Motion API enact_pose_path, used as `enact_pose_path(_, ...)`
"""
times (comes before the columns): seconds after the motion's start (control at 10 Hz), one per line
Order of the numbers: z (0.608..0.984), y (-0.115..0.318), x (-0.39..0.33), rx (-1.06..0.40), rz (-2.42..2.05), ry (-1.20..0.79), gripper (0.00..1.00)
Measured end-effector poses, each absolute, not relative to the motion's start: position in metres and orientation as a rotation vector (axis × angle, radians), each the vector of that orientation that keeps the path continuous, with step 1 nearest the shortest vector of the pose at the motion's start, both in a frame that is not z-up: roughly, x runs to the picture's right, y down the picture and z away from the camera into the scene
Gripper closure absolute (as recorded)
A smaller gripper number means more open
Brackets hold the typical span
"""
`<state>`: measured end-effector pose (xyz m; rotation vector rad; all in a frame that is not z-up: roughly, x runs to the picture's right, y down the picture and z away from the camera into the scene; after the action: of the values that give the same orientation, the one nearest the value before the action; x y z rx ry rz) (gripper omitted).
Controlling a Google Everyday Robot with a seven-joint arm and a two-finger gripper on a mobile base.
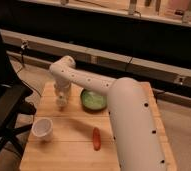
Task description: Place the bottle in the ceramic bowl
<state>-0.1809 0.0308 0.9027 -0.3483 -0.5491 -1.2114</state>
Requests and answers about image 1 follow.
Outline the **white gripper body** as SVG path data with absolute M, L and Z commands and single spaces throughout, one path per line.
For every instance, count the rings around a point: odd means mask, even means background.
M 67 84 L 63 87 L 59 86 L 57 83 L 54 84 L 56 104 L 63 108 L 68 104 L 68 99 L 71 94 L 71 84 Z

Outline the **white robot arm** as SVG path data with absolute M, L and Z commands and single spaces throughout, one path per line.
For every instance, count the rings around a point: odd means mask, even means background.
M 55 88 L 66 98 L 71 84 L 107 97 L 111 128 L 120 171 L 167 171 L 166 159 L 142 85 L 133 78 L 119 79 L 80 71 L 64 56 L 49 67 Z

